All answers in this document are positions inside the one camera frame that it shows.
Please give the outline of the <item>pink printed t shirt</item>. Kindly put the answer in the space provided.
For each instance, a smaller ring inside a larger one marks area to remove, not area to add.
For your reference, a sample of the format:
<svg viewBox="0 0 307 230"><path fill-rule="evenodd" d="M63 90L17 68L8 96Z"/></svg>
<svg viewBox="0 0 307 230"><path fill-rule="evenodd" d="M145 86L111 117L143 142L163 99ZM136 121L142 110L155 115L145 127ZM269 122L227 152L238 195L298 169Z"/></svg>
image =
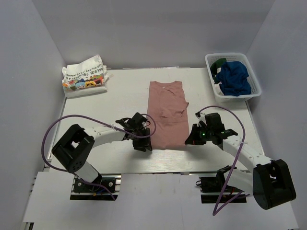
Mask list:
<svg viewBox="0 0 307 230"><path fill-rule="evenodd" d="M150 82L147 114L155 125L150 125L153 149L179 149L189 135L188 108L183 84Z"/></svg>

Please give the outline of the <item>blue t shirt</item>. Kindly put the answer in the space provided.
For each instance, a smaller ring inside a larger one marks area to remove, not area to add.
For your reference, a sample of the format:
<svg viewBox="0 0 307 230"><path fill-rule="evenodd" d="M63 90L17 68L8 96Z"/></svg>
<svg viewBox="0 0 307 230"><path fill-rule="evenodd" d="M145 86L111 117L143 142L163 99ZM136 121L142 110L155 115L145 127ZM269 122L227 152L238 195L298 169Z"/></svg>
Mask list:
<svg viewBox="0 0 307 230"><path fill-rule="evenodd" d="M251 94L251 86L247 81L247 68L239 61L226 61L216 78L220 95L240 96Z"/></svg>

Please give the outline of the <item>white and green t shirt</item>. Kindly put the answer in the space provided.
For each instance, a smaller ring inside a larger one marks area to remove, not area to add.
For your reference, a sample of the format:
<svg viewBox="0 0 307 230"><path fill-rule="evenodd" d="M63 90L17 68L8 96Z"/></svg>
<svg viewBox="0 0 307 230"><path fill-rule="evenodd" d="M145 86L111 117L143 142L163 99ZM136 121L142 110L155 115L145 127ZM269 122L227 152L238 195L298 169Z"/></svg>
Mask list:
<svg viewBox="0 0 307 230"><path fill-rule="evenodd" d="M220 58L218 60L216 60L210 67L210 71L212 74L212 79L214 81L215 84L218 84L219 81L217 80L216 76L217 74L221 71L221 67L222 65L227 61L226 58Z"/></svg>

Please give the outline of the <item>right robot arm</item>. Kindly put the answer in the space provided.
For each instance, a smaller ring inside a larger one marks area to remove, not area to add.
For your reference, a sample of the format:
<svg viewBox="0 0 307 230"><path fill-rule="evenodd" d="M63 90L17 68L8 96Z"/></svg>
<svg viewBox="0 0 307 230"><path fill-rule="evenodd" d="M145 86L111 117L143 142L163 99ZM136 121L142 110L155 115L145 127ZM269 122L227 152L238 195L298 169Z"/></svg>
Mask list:
<svg viewBox="0 0 307 230"><path fill-rule="evenodd" d="M215 177L202 177L196 185L203 193L223 192L224 197L235 193L252 195L264 210L296 199L292 177L285 161L272 160L254 150L242 141L232 129L225 129L218 113L201 115L196 113L198 122L193 124L186 145L200 146L207 142L234 156L243 164L248 173L227 165L219 169Z"/></svg>

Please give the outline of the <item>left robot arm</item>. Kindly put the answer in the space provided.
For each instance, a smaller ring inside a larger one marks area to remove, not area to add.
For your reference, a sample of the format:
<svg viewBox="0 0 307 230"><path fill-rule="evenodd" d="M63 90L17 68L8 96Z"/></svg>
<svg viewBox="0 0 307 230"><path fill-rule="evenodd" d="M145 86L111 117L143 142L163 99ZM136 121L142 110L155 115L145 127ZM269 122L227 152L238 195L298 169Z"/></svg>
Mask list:
<svg viewBox="0 0 307 230"><path fill-rule="evenodd" d="M52 154L65 170L85 181L90 191L101 187L100 173L87 161L91 150L107 143L131 140L135 150L152 151L149 125L154 120L145 114L135 113L132 118L122 118L116 123L122 128L101 123L101 126L85 129L78 124L72 125L58 140L52 149Z"/></svg>

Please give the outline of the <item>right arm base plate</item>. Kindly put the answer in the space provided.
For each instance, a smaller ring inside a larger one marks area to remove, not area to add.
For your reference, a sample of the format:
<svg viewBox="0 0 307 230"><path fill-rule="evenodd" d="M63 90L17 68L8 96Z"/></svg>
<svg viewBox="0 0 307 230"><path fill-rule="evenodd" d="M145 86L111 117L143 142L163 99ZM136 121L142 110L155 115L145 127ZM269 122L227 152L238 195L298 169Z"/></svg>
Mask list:
<svg viewBox="0 0 307 230"><path fill-rule="evenodd" d="M223 187L223 183L219 182L216 177L200 177L195 183L197 187L201 190L201 203L202 204L215 204L220 191ZM225 203L230 198L234 197L241 190L236 187L226 186L223 192L220 203Z"/></svg>

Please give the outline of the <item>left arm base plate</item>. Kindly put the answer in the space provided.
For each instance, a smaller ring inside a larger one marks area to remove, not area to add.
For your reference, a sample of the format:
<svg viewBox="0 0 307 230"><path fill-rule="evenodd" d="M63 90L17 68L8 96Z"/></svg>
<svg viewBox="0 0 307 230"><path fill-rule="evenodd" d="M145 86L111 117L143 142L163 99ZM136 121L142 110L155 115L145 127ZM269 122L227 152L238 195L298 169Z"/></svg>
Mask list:
<svg viewBox="0 0 307 230"><path fill-rule="evenodd" d="M100 184L105 186L114 198L105 188L85 184L78 177L74 177L70 200L115 201L120 191L121 175L102 175Z"/></svg>

